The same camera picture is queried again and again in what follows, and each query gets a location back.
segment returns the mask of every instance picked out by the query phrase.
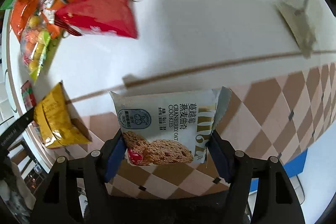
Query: blue panel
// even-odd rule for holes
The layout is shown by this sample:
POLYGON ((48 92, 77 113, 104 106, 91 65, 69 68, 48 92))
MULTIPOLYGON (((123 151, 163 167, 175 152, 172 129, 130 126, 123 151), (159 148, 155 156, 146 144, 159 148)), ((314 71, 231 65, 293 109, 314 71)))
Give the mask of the blue panel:
POLYGON ((117 145, 113 149, 113 152, 111 153, 108 162, 106 164, 106 171, 105 171, 106 183, 108 183, 111 180, 111 178, 114 178, 115 175, 117 174, 119 165, 125 156, 125 152, 126 152, 126 146, 122 137, 120 137, 117 142, 117 145))
MULTIPOLYGON (((286 163, 283 167, 289 178, 300 174, 303 171, 307 157, 307 150, 303 151, 296 158, 286 163)), ((256 191, 258 188, 258 179, 251 181, 250 192, 256 191)))

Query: cranberry oat cookie package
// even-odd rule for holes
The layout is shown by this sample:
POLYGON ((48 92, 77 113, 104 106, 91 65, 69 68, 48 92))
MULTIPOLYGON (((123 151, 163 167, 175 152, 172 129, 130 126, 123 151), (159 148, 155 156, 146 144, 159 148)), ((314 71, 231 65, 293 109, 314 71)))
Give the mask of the cranberry oat cookie package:
POLYGON ((223 117, 231 90, 196 90, 124 97, 110 92, 127 146, 128 162, 203 163, 206 143, 223 117))

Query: cookie image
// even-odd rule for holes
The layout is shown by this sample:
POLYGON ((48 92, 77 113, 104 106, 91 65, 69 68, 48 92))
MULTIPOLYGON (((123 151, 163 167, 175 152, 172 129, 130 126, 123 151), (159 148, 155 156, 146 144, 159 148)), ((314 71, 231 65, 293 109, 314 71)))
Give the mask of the cookie image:
POLYGON ((123 133, 123 137, 127 148, 139 153, 140 155, 143 154, 143 151, 145 150, 145 148, 147 148, 147 145, 149 144, 149 142, 144 137, 132 131, 123 133))
POLYGON ((143 151, 142 164, 171 164, 176 162, 190 163, 193 161, 191 151, 183 144, 170 140, 155 140, 143 151))

